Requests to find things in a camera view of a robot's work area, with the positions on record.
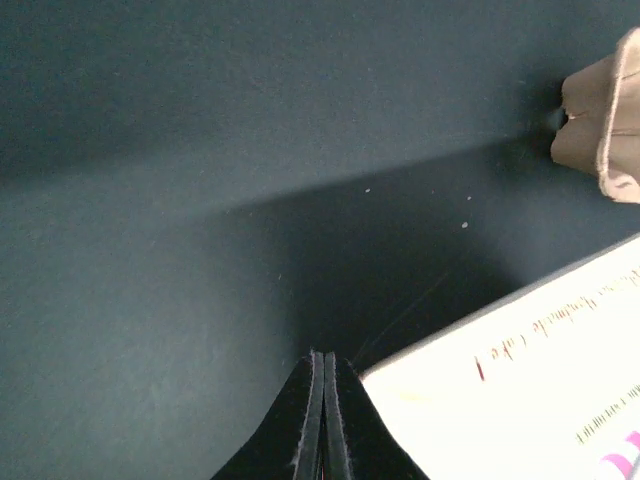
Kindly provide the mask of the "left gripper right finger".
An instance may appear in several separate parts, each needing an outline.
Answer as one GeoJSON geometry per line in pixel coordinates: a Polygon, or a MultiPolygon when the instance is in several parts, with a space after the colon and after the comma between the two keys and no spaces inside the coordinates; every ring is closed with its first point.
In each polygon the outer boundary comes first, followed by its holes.
{"type": "Polygon", "coordinates": [[[324,362],[323,477],[427,480],[396,442],[350,363],[334,353],[324,362]]]}

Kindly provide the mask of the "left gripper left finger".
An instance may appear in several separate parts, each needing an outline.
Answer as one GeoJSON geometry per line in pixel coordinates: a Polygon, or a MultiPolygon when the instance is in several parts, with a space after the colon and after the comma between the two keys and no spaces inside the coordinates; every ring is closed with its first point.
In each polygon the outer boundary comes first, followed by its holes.
{"type": "Polygon", "coordinates": [[[213,480],[320,479],[324,355],[295,365],[264,419],[213,480]]]}

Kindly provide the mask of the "pink cakes paper bag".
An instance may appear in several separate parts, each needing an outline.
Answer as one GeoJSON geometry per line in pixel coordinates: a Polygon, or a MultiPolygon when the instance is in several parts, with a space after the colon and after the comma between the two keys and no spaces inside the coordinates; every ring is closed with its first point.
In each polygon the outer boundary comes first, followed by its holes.
{"type": "Polygon", "coordinates": [[[639,241],[381,362],[363,385],[432,479],[639,475],[639,241]]]}

